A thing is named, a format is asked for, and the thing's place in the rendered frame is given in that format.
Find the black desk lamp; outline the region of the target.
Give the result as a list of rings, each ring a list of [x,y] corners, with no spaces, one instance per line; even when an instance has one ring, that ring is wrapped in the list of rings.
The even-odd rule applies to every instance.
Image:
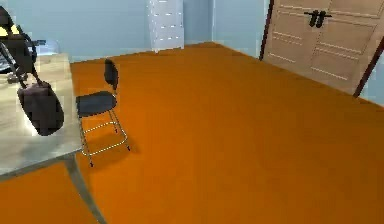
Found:
[[[3,6],[0,6],[0,54],[20,84],[19,102],[37,133],[49,136],[58,131],[64,123],[62,105],[51,84],[38,76],[36,46]]]

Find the black chair with metal legs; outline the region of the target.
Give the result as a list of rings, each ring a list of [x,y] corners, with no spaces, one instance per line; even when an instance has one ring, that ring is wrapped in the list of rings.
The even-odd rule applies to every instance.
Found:
[[[109,149],[124,145],[128,150],[130,146],[128,143],[128,135],[121,126],[121,123],[114,111],[114,108],[117,106],[117,88],[119,84],[119,71],[115,63],[111,59],[104,60],[104,80],[107,84],[111,86],[112,91],[98,91],[87,95],[81,95],[76,97],[76,106],[77,114],[79,120],[82,120],[86,117],[92,117],[96,115],[103,114],[107,112],[109,114],[110,120],[108,122],[97,125],[88,130],[81,129],[81,139],[82,139],[82,149],[81,153],[89,159],[89,164],[91,167],[94,166],[92,162],[92,157],[105,152]],[[92,131],[95,131],[99,128],[112,125],[115,132],[120,132],[123,139],[115,144],[112,144],[108,147],[101,148],[95,152],[92,152],[89,149],[86,134]]]

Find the beige panelled room door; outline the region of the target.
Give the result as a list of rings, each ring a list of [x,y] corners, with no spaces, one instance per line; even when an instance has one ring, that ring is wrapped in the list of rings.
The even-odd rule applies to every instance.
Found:
[[[321,28],[305,12],[326,11]],[[260,59],[358,96],[384,49],[384,0],[269,0]]]

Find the white chest of drawers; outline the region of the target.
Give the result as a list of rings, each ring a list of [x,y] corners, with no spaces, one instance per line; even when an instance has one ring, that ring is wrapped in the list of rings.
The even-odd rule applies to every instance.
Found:
[[[148,22],[151,49],[184,48],[183,0],[149,0]]]

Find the grey metal table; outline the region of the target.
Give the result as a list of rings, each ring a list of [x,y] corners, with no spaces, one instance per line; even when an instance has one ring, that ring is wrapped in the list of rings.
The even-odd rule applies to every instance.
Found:
[[[82,177],[76,154],[82,150],[82,128],[68,55],[40,56],[38,76],[51,84],[64,110],[63,127],[50,136],[36,133],[21,108],[17,84],[0,78],[0,182],[63,162],[71,181],[98,224],[107,224]]]

